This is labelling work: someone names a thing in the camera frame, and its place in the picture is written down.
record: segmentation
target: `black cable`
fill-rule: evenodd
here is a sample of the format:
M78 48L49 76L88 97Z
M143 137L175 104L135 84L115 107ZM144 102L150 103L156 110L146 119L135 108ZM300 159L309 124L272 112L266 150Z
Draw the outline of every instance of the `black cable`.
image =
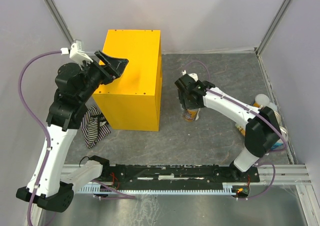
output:
M86 157L88 158L88 160L90 159L88 156L84 156L79 162L79 167L81 167L80 164L81 164L82 160L84 160Z

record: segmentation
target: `striped cloth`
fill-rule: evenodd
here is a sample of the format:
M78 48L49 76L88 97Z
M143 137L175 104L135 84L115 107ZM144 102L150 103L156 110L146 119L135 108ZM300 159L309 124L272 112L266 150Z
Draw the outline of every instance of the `striped cloth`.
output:
M96 106L91 106L81 122L81 132L87 148L94 147L111 133L107 125L108 122L104 115Z

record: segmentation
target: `gray floor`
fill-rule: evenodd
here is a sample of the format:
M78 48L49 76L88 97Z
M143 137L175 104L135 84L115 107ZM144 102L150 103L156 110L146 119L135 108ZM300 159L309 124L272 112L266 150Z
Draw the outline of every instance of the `gray floor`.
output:
M251 191L262 191L251 186ZM217 195L137 195L136 199L99 201L76 194L50 226L307 226L295 186L275 186L260 198L236 201ZM41 223L52 218L43 211Z
M255 54L163 55L159 132L112 130L105 140L87 149L79 130L66 163L75 164L86 155L98 155L112 164L230 164L244 147L244 138L234 122L208 108L201 110L196 122L181 118L174 82L192 60L204 62L211 82L243 102L250 103L256 94L267 93ZM207 79L200 64L191 65L187 72L198 73L200 80ZM285 152L265 156L263 161L289 163Z

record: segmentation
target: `gray wall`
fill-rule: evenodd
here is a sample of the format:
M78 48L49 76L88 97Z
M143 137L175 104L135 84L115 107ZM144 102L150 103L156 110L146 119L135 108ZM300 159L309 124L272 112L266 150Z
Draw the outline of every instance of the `gray wall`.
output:
M164 53L253 50L282 1L54 0L89 51L103 47L108 29L160 29Z
M320 200L320 0L293 0L262 59Z
M32 57L68 46L43 0L0 0L0 225L22 225L27 203L16 199L31 178L44 135L20 103L18 77ZM23 81L30 107L44 122L57 69L68 58L53 55L31 65Z

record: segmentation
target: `robotic arm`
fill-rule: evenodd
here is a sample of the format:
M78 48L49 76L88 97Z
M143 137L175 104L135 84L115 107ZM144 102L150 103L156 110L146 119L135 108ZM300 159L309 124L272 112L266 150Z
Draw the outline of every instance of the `robotic arm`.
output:
M99 177L104 165L109 164L108 160L94 156L85 166L60 179L68 149L88 110L85 103L100 84L106 85L119 78L129 62L127 59L109 57L101 51L95 52L95 55L104 65L100 66L86 55L80 41L72 44L70 58L77 63L62 65L55 78L57 90L46 119L51 149L42 177L35 186L48 150L46 142L30 182L18 189L17 198L29 202L33 189L37 187L33 203L46 210L63 212L70 205L74 193Z
M279 137L268 125L249 112L254 111L260 114L280 132L275 113L269 107L259 109L247 105L227 95L214 84L207 81L199 81L195 74L184 74L175 82L175 85L178 88L180 103L185 110L203 107L212 108L245 128L245 148L231 163L231 166L234 166L239 173L246 172L279 140ZM223 97L225 96L248 110L229 100L224 100Z

